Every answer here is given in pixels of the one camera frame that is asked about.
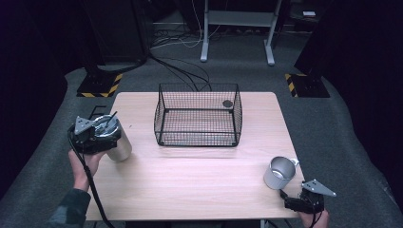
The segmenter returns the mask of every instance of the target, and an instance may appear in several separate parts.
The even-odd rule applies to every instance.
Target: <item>white shelf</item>
[[[273,12],[208,11],[208,24],[226,26],[271,27]]]

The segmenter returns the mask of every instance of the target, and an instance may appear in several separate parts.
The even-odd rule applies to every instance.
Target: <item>yellow and black hazard tape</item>
[[[113,94],[115,94],[116,89],[118,89],[118,85],[119,82],[121,81],[123,75],[119,74],[118,76],[116,76],[115,81],[113,82],[112,87],[110,88],[110,90],[107,93],[77,93],[77,97],[112,97]]]
[[[285,80],[287,80],[288,88],[290,89],[291,96],[298,97],[296,87],[294,86],[291,76],[306,76],[305,74],[285,74]]]

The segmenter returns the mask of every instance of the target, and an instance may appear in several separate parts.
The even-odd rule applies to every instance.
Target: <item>sleeve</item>
[[[91,196],[80,189],[70,189],[47,222],[47,228],[79,228],[86,221]]]

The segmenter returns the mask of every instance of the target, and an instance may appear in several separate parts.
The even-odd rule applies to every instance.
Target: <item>black stand base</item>
[[[293,97],[330,98],[320,79],[313,80],[304,74],[286,74],[285,79]]]
[[[77,89],[77,97],[111,97],[121,79],[120,73],[100,72],[96,76],[87,74]]]

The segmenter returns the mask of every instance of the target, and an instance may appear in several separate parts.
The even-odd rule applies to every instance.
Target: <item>metal stand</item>
[[[271,43],[280,6],[281,0],[278,0],[274,12],[218,11],[209,10],[208,0],[204,0],[204,39],[201,49],[201,61],[207,61],[209,43],[208,25],[267,27],[270,28],[270,31],[267,39],[264,40],[264,48],[266,50],[267,64],[273,66],[275,59]]]

